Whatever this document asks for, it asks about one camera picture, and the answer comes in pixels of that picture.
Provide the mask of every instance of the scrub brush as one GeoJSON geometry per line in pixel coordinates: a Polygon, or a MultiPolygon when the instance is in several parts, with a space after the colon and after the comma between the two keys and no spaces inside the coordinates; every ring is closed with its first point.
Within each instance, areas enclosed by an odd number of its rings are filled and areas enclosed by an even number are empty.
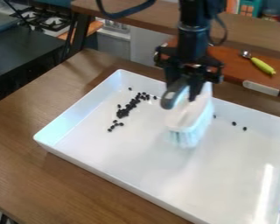
{"type": "Polygon", "coordinates": [[[168,139],[180,148],[196,147],[214,116],[212,84],[206,82],[201,93],[192,102],[188,101],[188,90],[187,85],[179,89],[179,99],[174,101],[174,106],[168,110],[165,118],[168,128],[166,136],[168,135],[168,139]]]}

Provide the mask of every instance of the metal spoon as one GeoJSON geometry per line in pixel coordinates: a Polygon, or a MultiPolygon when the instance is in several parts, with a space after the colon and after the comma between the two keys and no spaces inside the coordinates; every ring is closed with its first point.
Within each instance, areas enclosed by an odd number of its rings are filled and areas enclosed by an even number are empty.
{"type": "Polygon", "coordinates": [[[260,68],[266,74],[273,76],[274,74],[277,73],[273,67],[269,66],[262,60],[252,57],[251,52],[249,52],[249,51],[242,50],[241,56],[246,59],[250,59],[258,68],[260,68]]]}

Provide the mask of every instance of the cable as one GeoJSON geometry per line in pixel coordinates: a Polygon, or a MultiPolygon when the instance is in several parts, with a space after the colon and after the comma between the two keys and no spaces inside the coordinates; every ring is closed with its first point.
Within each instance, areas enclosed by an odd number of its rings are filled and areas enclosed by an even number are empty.
{"type": "Polygon", "coordinates": [[[118,19],[130,16],[131,14],[137,13],[139,11],[145,10],[146,8],[152,6],[156,0],[147,0],[145,3],[141,3],[137,6],[131,7],[126,10],[122,10],[116,13],[108,13],[105,11],[105,8],[102,5],[102,0],[96,0],[97,6],[99,7],[102,14],[108,18],[118,19]]]}
{"type": "Polygon", "coordinates": [[[11,7],[11,9],[12,9],[13,11],[15,11],[15,13],[24,21],[24,24],[27,25],[29,29],[31,29],[29,23],[27,22],[27,20],[25,20],[25,18],[22,16],[22,14],[20,14],[19,11],[17,11],[17,9],[14,8],[13,5],[12,5],[9,1],[7,1],[7,0],[3,0],[3,1],[4,1],[9,7],[11,7]]]}
{"type": "Polygon", "coordinates": [[[210,35],[208,35],[208,41],[209,41],[209,43],[212,45],[212,46],[221,46],[221,45],[223,45],[223,43],[225,42],[225,41],[227,41],[227,39],[228,39],[228,28],[227,28],[227,26],[224,24],[224,22],[223,22],[223,20],[216,14],[215,16],[214,16],[214,19],[217,21],[217,23],[223,28],[223,30],[224,30],[224,36],[223,36],[223,38],[218,42],[218,43],[215,43],[214,41],[213,41],[213,39],[210,37],[210,35]]]}

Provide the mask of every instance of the brown table surface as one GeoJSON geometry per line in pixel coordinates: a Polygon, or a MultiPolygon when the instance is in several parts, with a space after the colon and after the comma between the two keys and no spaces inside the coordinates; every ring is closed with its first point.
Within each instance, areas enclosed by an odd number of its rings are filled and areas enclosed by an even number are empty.
{"type": "MultiPolygon", "coordinates": [[[[37,146],[32,136],[117,68],[160,69],[83,50],[0,101],[0,210],[19,223],[189,223],[37,146]]],[[[214,95],[280,116],[280,102],[233,84],[214,95]]]]}
{"type": "MultiPolygon", "coordinates": [[[[175,47],[178,44],[178,38],[170,39],[167,44],[168,46],[175,47]]],[[[224,62],[223,73],[225,81],[237,85],[242,85],[244,81],[253,81],[280,90],[280,59],[274,59],[258,53],[253,54],[254,57],[275,68],[276,75],[270,76],[258,69],[249,59],[244,59],[240,55],[239,50],[225,46],[216,46],[209,47],[208,51],[216,59],[224,62]]]]}
{"type": "MultiPolygon", "coordinates": [[[[115,12],[143,3],[144,0],[103,0],[107,11],[115,12]]],[[[75,0],[72,10],[103,18],[95,0],[75,0]]],[[[247,48],[259,53],[280,58],[280,23],[261,20],[254,17],[221,13],[220,17],[228,28],[229,36],[226,46],[237,49],[247,48]]],[[[157,0],[150,8],[118,20],[119,22],[134,25],[156,32],[177,34],[179,21],[179,6],[157,0]]],[[[221,38],[222,29],[213,23],[212,37],[221,38]]]]}

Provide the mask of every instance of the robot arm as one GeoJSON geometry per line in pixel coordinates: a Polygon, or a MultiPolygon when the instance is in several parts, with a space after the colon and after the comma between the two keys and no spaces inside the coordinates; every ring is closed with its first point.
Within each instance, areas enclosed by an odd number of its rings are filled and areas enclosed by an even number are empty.
{"type": "MultiPolygon", "coordinates": [[[[144,10],[153,5],[156,0],[147,0],[138,6],[117,13],[107,13],[102,5],[102,0],[96,0],[100,11],[109,18],[117,19],[144,10]]],[[[216,19],[225,30],[223,43],[228,36],[227,28],[218,18],[223,12],[225,0],[179,0],[180,20],[178,23],[177,47],[157,48],[156,64],[164,69],[167,91],[164,93],[161,106],[172,109],[179,95],[189,88],[189,101],[192,102],[206,81],[220,83],[223,81],[221,69],[223,63],[207,54],[210,39],[212,19],[216,19]]]]}

